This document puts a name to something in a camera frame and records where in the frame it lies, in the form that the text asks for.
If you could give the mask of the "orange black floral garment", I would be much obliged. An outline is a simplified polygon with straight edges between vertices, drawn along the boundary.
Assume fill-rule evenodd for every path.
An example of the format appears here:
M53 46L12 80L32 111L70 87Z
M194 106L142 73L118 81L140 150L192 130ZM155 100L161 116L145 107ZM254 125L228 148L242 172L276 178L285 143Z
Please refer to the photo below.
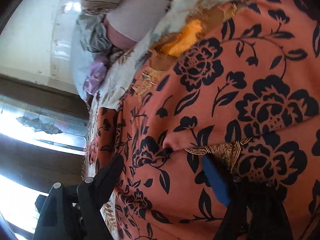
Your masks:
M319 0L168 0L93 101L112 239L319 239Z

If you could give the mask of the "stained glass window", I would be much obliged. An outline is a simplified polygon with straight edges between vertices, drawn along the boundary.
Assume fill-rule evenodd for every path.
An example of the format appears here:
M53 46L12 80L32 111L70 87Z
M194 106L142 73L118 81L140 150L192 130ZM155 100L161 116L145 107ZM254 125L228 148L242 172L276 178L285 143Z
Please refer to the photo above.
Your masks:
M1 95L1 134L76 155L87 150L88 121Z

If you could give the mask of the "purple small garment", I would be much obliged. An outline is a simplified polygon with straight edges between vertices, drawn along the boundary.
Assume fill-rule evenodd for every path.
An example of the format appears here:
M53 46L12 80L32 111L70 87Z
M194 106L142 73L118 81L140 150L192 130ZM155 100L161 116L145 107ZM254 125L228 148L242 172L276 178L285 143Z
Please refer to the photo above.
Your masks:
M97 58L89 67L89 75L85 79L84 90L94 95L99 89L101 83L109 69L110 61L106 55Z

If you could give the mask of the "grey crumpled cloth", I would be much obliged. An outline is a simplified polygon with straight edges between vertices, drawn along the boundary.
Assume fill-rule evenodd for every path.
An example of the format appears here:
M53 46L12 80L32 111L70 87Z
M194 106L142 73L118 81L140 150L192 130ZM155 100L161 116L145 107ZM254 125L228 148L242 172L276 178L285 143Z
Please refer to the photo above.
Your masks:
M106 53L112 48L104 26L105 15L81 14L76 20L76 28L80 33L80 44L84 51L90 53Z

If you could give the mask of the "pink quilted mattress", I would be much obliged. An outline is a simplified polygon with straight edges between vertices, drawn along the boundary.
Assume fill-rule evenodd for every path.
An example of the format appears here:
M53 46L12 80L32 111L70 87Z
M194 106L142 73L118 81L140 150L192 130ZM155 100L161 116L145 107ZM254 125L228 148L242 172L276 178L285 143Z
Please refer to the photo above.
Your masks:
M168 0L123 0L104 19L108 40L128 50L155 27L165 15Z

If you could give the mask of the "cream leaf-pattern fleece blanket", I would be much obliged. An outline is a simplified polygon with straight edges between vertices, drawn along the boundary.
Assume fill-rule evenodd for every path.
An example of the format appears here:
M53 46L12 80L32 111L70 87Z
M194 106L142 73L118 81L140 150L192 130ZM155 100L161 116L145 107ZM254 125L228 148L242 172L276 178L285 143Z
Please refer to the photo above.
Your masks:
M222 4L232 0L173 0L171 9L130 51L111 66L93 99L89 120L88 174L96 175L116 155L123 171L100 212L112 239L189 239L191 228L179 220L197 210L199 196L212 195L194 182L201 167L185 152L188 139L205 145L214 129L200 118L208 82L224 66L205 56L199 85L186 92L172 68L176 57L161 48L191 37L197 44L215 9L218 24L227 19Z

